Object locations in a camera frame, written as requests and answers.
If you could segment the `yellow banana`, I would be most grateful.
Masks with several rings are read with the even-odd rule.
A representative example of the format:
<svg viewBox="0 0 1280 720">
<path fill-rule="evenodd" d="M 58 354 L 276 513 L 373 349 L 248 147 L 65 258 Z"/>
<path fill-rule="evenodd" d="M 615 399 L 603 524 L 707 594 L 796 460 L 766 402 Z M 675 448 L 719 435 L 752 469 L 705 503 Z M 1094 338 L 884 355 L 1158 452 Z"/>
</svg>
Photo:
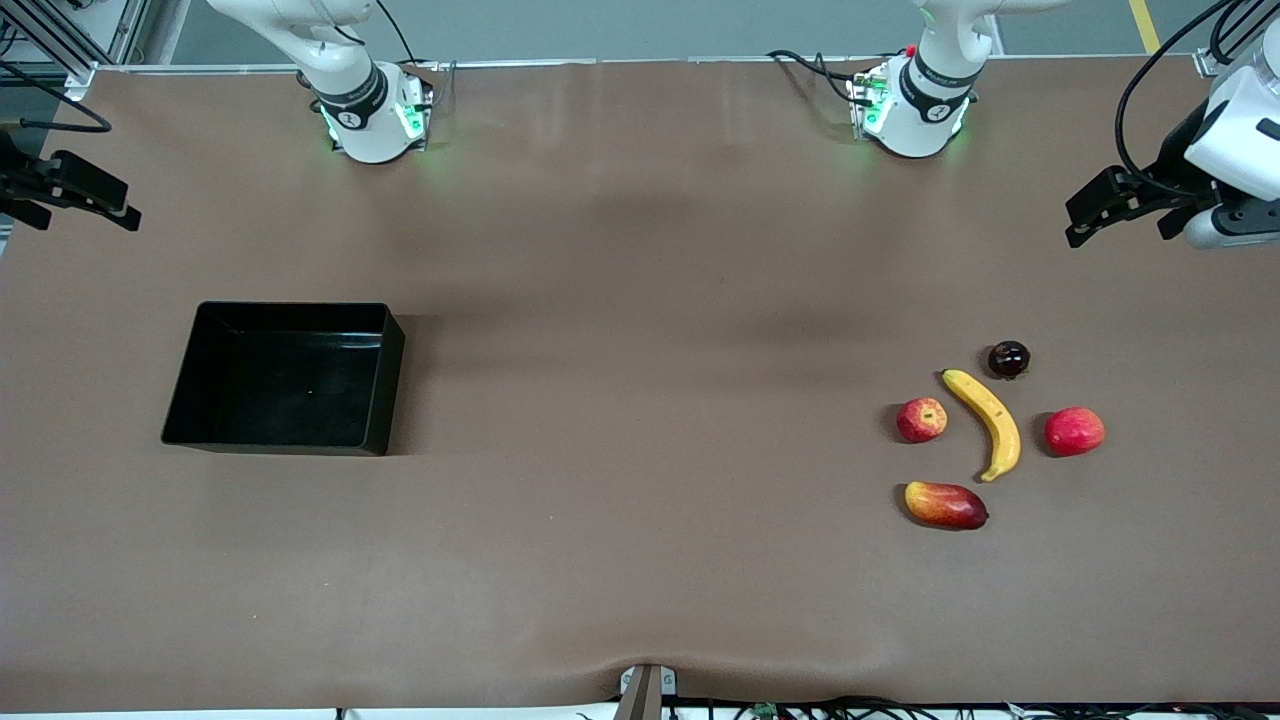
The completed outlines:
<svg viewBox="0 0 1280 720">
<path fill-rule="evenodd" d="M 1018 424 L 1004 401 L 972 374 L 948 368 L 941 378 L 946 388 L 961 400 L 983 423 L 989 437 L 989 461 L 979 474 L 982 483 L 993 483 L 1011 473 L 1021 460 L 1023 439 Z"/>
</svg>

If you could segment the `small red yellow apple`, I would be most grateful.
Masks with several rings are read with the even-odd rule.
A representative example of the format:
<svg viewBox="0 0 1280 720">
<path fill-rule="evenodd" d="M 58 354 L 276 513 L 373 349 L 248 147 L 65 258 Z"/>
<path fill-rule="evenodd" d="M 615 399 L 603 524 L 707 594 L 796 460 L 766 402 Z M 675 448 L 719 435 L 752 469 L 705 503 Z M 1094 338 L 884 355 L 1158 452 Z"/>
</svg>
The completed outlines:
<svg viewBox="0 0 1280 720">
<path fill-rule="evenodd" d="M 925 443 L 946 432 L 948 414 L 937 398 L 911 398 L 897 410 L 895 425 L 902 441 L 911 445 Z"/>
</svg>

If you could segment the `aluminium frame with black struts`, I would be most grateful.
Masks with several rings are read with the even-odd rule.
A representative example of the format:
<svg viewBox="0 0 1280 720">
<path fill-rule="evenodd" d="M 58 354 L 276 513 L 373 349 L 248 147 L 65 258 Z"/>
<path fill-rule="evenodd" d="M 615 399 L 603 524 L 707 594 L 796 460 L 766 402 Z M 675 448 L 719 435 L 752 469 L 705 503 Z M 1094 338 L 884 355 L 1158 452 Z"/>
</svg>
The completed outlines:
<svg viewBox="0 0 1280 720">
<path fill-rule="evenodd" d="M 0 0 L 0 60 L 81 100 L 131 61 L 154 0 Z"/>
</svg>

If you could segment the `red round peach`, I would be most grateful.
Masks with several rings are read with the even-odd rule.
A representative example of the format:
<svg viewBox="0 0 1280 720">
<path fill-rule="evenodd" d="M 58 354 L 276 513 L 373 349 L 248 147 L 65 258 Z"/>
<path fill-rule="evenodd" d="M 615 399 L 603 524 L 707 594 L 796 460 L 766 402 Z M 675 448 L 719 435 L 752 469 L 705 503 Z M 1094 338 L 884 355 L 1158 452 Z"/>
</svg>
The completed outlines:
<svg viewBox="0 0 1280 720">
<path fill-rule="evenodd" d="M 1105 423 L 1088 407 L 1065 407 L 1050 414 L 1044 421 L 1046 446 L 1059 457 L 1088 454 L 1098 448 L 1105 439 Z"/>
</svg>

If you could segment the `brown table mat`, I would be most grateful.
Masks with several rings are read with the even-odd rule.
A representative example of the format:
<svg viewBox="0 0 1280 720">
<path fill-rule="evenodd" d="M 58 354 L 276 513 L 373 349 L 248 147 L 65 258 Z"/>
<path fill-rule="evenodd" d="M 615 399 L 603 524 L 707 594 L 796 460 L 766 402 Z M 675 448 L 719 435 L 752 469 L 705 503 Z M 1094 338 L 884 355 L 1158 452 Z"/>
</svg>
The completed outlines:
<svg viewBox="0 0 1280 720">
<path fill-rule="evenodd" d="M 131 233 L 0 259 L 0 712 L 687 694 L 1280 701 L 1280 243 L 1070 249 L 1137 59 L 996 61 L 947 151 L 767 61 L 465 68 L 334 154 L 288 74 L 104 72 Z M 384 304 L 380 457 L 163 443 L 206 301 Z M 989 373 L 1024 343 L 1030 370 Z M 989 437 L 964 370 L 1018 424 Z M 946 432 L 895 418 L 933 397 Z M 1106 439 L 1050 452 L 1044 421 Z M 975 492 L 975 530 L 905 484 Z"/>
</svg>

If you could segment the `red yellow mango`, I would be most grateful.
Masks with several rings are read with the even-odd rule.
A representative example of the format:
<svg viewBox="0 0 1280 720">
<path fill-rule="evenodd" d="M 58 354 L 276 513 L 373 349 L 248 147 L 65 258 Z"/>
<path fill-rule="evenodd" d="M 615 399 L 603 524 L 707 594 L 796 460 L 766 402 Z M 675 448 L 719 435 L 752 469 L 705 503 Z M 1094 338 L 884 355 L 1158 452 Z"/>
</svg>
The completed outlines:
<svg viewBox="0 0 1280 720">
<path fill-rule="evenodd" d="M 975 530 L 989 520 L 984 501 L 963 486 L 914 480 L 905 484 L 902 501 L 908 514 L 928 527 Z"/>
</svg>

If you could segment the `black rectangular plastic tray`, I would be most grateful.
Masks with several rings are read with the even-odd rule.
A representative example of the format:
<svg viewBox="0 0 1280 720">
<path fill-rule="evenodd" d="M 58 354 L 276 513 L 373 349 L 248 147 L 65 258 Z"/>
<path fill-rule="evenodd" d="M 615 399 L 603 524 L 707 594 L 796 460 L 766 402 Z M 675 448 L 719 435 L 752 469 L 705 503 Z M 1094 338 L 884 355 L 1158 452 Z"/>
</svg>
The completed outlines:
<svg viewBox="0 0 1280 720">
<path fill-rule="evenodd" d="M 384 304 L 202 302 L 163 443 L 219 454 L 384 456 L 404 345 Z"/>
</svg>

